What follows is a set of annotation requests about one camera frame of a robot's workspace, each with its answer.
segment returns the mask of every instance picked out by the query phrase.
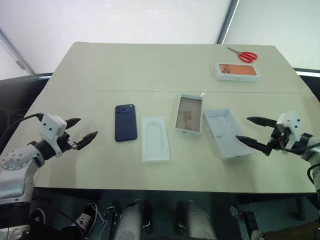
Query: sneaker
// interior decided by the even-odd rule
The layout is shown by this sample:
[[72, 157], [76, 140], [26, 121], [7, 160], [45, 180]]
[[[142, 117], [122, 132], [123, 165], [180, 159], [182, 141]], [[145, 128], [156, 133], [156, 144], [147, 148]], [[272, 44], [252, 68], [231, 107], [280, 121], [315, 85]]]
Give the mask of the sneaker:
[[98, 216], [98, 205], [94, 202], [90, 202], [81, 215], [75, 220], [77, 224], [79, 224], [80, 228], [82, 228], [84, 235], [88, 236], [91, 229], [96, 223]]
[[46, 214], [41, 208], [36, 208], [31, 212], [30, 220], [38, 224], [46, 224]]

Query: table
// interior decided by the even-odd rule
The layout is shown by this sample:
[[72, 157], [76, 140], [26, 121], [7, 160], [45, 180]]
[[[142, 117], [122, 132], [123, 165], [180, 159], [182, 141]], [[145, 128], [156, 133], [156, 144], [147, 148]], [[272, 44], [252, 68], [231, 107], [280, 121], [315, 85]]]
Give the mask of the table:
[[[200, 136], [174, 131], [179, 96], [203, 94], [203, 109], [229, 108], [246, 136], [267, 143], [271, 128], [246, 117], [278, 119], [297, 110], [303, 130], [318, 136], [319, 103], [274, 46], [230, 45], [258, 54], [260, 82], [217, 81], [216, 63], [242, 63], [226, 45], [108, 44], [76, 42], [28, 114], [82, 118], [67, 130], [74, 141], [98, 131], [81, 151], [52, 158], [37, 172], [38, 187], [173, 190], [234, 193], [314, 192], [310, 166], [293, 154], [254, 151], [221, 160], [203, 122]], [[114, 107], [135, 104], [138, 138], [114, 140]], [[171, 160], [142, 162], [141, 117], [165, 116]], [[23, 122], [5, 151], [39, 141], [39, 122]]]

